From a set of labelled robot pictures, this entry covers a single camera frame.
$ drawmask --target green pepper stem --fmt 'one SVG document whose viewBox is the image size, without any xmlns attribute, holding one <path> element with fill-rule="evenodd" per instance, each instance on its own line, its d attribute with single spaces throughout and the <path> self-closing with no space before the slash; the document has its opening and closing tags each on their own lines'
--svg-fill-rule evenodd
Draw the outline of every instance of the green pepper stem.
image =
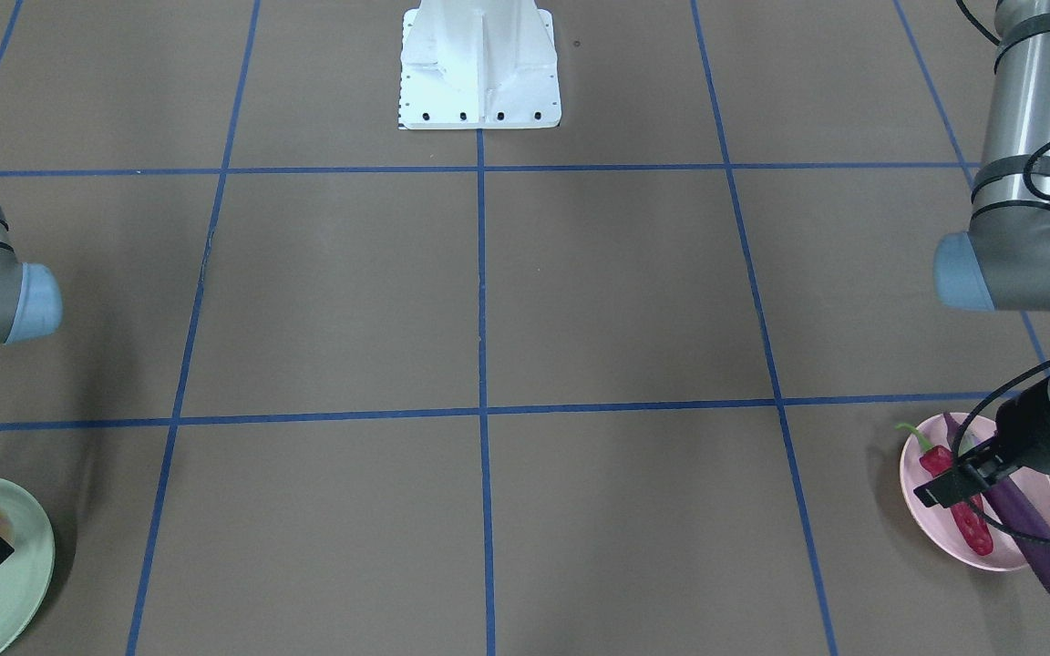
<svg viewBox="0 0 1050 656">
<path fill-rule="evenodd" d="M 897 426 L 894 427 L 899 429 L 899 431 L 914 432 L 914 437 L 918 438 L 918 447 L 922 448 L 922 452 L 927 452 L 929 451 L 929 449 L 934 448 L 934 445 L 929 443 L 929 440 L 926 439 L 926 436 L 922 435 L 922 431 L 920 431 L 920 429 L 918 429 L 917 426 L 911 426 L 909 424 L 898 424 Z"/>
</svg>

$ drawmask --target red pepper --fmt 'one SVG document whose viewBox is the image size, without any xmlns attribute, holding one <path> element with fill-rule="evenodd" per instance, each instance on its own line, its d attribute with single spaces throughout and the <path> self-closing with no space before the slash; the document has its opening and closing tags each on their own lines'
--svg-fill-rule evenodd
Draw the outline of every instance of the red pepper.
<svg viewBox="0 0 1050 656">
<path fill-rule="evenodd" d="M 922 469 L 929 472 L 930 477 L 946 472 L 953 466 L 950 449 L 944 445 L 931 445 L 926 436 L 922 436 L 922 431 L 918 431 L 914 426 L 904 427 L 912 428 L 914 435 L 918 437 L 918 445 L 922 448 L 922 457 L 918 459 L 918 462 L 922 465 Z M 974 494 L 970 501 L 973 501 L 980 510 L 983 509 L 981 495 Z M 987 556 L 994 551 L 995 542 L 991 539 L 991 531 L 988 530 L 987 523 L 980 520 L 979 515 L 974 514 L 974 510 L 967 507 L 967 504 L 956 503 L 954 506 L 950 507 L 950 515 L 953 515 L 954 526 L 959 528 L 960 533 L 963 533 L 963 539 L 966 541 L 967 547 L 970 547 L 971 551 L 980 556 Z"/>
</svg>

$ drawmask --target white bracket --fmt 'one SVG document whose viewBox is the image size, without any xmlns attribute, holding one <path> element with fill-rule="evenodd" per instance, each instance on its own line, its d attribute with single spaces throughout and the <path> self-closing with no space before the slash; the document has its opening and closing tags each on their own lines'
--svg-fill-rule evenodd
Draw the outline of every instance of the white bracket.
<svg viewBox="0 0 1050 656">
<path fill-rule="evenodd" d="M 404 14 L 399 127 L 553 128 L 553 17 L 533 0 L 422 0 Z"/>
</svg>

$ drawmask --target pink plate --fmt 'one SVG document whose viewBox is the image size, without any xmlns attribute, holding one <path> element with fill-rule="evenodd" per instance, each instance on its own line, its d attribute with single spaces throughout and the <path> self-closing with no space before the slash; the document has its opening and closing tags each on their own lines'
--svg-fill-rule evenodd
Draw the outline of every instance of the pink plate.
<svg viewBox="0 0 1050 656">
<path fill-rule="evenodd" d="M 965 411 L 952 411 L 950 415 L 954 416 L 959 424 L 962 424 L 963 420 L 966 419 Z M 918 425 L 918 429 L 928 438 L 930 444 L 946 445 L 949 448 L 946 441 L 946 421 L 943 420 L 942 415 L 936 415 L 922 421 Z M 986 417 L 975 417 L 968 431 L 976 438 L 976 443 L 983 443 L 995 435 L 995 423 Z M 951 517 L 949 510 L 938 506 L 926 508 L 918 501 L 914 488 L 929 482 L 929 473 L 922 469 L 922 465 L 918 462 L 918 458 L 921 456 L 922 451 L 918 448 L 917 437 L 909 435 L 908 440 L 905 441 L 905 448 L 902 449 L 902 495 L 905 498 L 905 504 L 909 507 L 909 512 L 914 515 L 914 521 L 922 527 L 922 531 L 926 535 L 929 535 L 929 539 L 932 539 L 938 547 L 941 547 L 946 553 L 950 553 L 951 556 L 981 570 L 1010 572 L 1010 570 L 1026 568 L 1024 555 L 1020 553 L 1020 549 L 1015 547 L 1015 541 L 1009 535 L 1000 532 L 994 527 L 988 527 L 991 529 L 991 538 L 995 542 L 995 549 L 987 556 L 980 556 L 971 551 L 970 547 L 967 547 L 962 533 L 959 533 L 958 527 L 954 526 L 954 519 Z M 1024 490 L 1028 501 L 1036 507 L 1050 526 L 1050 478 L 1044 473 L 1035 472 L 1033 469 L 1020 469 L 1012 473 L 1012 481 L 1015 481 L 1015 485 Z M 989 504 L 984 503 L 984 511 L 991 517 L 999 520 L 999 515 L 991 511 Z"/>
</svg>

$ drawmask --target pink bowl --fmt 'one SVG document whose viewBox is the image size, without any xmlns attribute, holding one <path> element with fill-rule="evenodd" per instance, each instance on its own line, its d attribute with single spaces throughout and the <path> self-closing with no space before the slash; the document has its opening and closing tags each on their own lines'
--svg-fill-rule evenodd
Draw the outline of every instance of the pink bowl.
<svg viewBox="0 0 1050 656">
<path fill-rule="evenodd" d="M 965 411 L 952 411 L 950 415 L 958 420 L 959 424 L 962 424 L 967 416 Z M 946 421 L 942 415 L 936 415 L 922 421 L 918 425 L 918 429 L 928 438 L 930 443 L 946 445 L 947 448 L 950 448 L 950 445 L 947 444 Z M 975 417 L 968 431 L 976 438 L 978 443 L 981 443 L 981 441 L 995 435 L 995 423 L 986 417 Z M 951 556 L 981 570 L 1010 572 L 1010 570 L 1026 568 L 1024 555 L 1015 547 L 1015 541 L 1010 538 L 1007 533 L 1001 532 L 994 527 L 987 527 L 991 531 L 995 549 L 987 556 L 980 556 L 971 551 L 970 547 L 967 547 L 962 533 L 959 533 L 958 527 L 954 526 L 954 519 L 951 517 L 949 510 L 938 506 L 926 508 L 918 501 L 914 488 L 929 482 L 930 479 L 929 473 L 922 469 L 922 465 L 918 462 L 918 458 L 921 457 L 922 449 L 918 448 L 918 439 L 911 432 L 905 441 L 905 448 L 902 449 L 900 468 L 902 495 L 905 498 L 905 504 L 909 507 L 909 513 L 914 515 L 914 521 L 929 536 L 929 539 L 933 541 L 946 553 L 950 553 Z M 1033 469 L 1020 469 L 1012 473 L 1012 481 L 1015 481 L 1015 485 L 1024 490 L 1028 501 L 1036 507 L 1036 510 L 1050 526 L 1050 478 L 1044 473 L 1035 472 Z M 991 511 L 989 504 L 984 504 L 984 511 L 991 517 L 999 520 L 999 515 Z"/>
</svg>

